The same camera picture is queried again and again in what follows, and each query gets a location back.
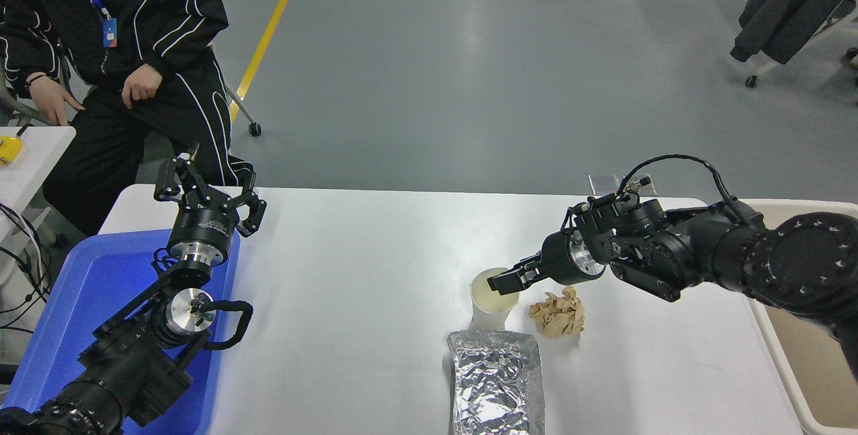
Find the person's left hand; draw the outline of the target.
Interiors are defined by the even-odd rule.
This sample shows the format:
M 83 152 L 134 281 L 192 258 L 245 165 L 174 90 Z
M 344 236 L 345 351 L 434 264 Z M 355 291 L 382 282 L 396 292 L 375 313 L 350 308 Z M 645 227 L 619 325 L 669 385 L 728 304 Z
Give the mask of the person's left hand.
M 142 64 L 123 83 L 121 90 L 123 104 L 127 109 L 132 109 L 133 102 L 152 99 L 156 96 L 162 81 L 163 76 L 153 66 Z

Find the person's right hand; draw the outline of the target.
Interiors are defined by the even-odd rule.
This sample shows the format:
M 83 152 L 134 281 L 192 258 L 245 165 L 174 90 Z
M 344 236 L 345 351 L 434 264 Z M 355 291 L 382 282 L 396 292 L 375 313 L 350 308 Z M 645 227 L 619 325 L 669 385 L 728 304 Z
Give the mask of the person's right hand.
M 25 86 L 37 111 L 52 126 L 70 126 L 66 106 L 74 111 L 83 111 L 81 105 L 64 87 L 52 80 L 45 72 L 34 72 L 28 76 Z

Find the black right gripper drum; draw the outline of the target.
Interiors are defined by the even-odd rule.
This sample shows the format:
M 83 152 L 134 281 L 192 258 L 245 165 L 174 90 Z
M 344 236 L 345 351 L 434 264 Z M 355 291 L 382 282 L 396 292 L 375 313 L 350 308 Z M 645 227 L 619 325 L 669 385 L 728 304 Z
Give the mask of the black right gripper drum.
M 564 286 L 581 282 L 581 270 L 570 254 L 572 233 L 556 231 L 544 239 L 540 249 L 540 274 Z

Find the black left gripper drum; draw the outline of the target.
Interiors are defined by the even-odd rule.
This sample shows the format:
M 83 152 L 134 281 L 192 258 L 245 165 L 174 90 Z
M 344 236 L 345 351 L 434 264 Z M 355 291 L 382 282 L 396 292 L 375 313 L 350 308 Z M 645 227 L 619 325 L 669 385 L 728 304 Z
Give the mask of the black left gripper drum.
M 182 245 L 202 243 L 221 255 L 227 255 L 238 223 L 239 215 L 234 209 L 223 211 L 218 207 L 209 209 L 180 205 L 168 240 L 168 251 L 177 255 Z

